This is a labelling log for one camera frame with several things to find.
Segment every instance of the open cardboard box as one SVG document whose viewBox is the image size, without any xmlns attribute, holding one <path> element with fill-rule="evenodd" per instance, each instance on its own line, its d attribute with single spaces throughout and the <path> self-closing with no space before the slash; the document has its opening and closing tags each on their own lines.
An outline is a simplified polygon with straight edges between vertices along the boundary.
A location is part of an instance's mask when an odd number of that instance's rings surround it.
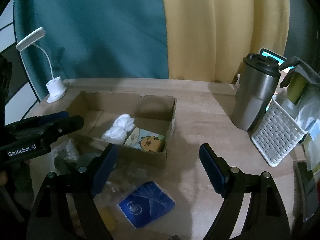
<svg viewBox="0 0 320 240">
<path fill-rule="evenodd" d="M 167 158 L 167 142 L 174 128 L 175 106 L 176 99 L 170 96 L 82 91 L 67 111 L 70 116 L 83 117 L 84 126 L 68 136 L 104 150 L 108 143 L 100 139 L 101 135 L 118 116 L 130 114 L 135 118 L 136 127 L 165 135 L 165 146 L 162 152 L 157 153 L 119 146 L 119 157 L 163 167 Z"/>
</svg>

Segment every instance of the circular logo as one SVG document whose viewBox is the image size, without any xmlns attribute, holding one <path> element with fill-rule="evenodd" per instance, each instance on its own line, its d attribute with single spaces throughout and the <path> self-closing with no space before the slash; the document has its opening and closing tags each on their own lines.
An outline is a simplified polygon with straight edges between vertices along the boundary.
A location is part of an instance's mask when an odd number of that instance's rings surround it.
<svg viewBox="0 0 320 240">
<path fill-rule="evenodd" d="M 133 201 L 127 203 L 127 208 L 132 215 L 140 215 L 142 212 L 142 207 Z"/>
</svg>

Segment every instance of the black tumbler lid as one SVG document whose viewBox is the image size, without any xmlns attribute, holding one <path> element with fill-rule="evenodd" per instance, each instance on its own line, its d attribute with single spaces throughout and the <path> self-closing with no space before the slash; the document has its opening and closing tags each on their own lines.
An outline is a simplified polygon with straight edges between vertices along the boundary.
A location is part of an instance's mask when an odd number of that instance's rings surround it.
<svg viewBox="0 0 320 240">
<path fill-rule="evenodd" d="M 266 57 L 260 54 L 249 53 L 247 57 L 243 58 L 243 61 L 250 67 L 256 70 L 272 76 L 280 77 L 278 61 L 270 56 Z"/>
</svg>

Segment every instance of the white cloth bundle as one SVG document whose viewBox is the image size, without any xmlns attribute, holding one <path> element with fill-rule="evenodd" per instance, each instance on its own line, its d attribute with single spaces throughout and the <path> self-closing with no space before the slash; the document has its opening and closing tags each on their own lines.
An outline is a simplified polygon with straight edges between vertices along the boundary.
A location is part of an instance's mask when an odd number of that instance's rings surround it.
<svg viewBox="0 0 320 240">
<path fill-rule="evenodd" d="M 129 114 L 122 114 L 113 123 L 112 127 L 106 131 L 101 139 L 108 143 L 124 144 L 127 137 L 127 132 L 134 129 L 134 118 Z"/>
</svg>

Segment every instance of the metal screw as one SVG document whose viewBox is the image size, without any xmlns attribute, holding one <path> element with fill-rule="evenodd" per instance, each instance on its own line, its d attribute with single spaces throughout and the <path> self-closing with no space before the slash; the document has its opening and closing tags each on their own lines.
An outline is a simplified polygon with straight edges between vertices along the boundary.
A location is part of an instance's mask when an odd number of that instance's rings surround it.
<svg viewBox="0 0 320 240">
<path fill-rule="evenodd" d="M 267 178 L 267 179 L 269 179 L 269 178 L 271 177 L 270 173 L 267 172 L 267 171 L 264 171 L 264 172 L 262 173 L 262 175 L 263 175 L 263 177 L 265 177 L 265 178 Z"/>
<path fill-rule="evenodd" d="M 48 177 L 48 179 L 52 179 L 55 175 L 56 175 L 56 174 L 51 171 L 51 172 L 49 172 L 49 173 L 47 174 L 47 177 Z"/>
<path fill-rule="evenodd" d="M 238 173 L 239 172 L 239 169 L 237 167 L 231 167 L 230 170 L 231 170 L 232 173 Z"/>
<path fill-rule="evenodd" d="M 78 168 L 78 172 L 79 172 L 79 173 L 84 173 L 84 172 L 86 172 L 86 171 L 87 171 L 87 168 L 84 167 L 84 166 Z"/>
</svg>

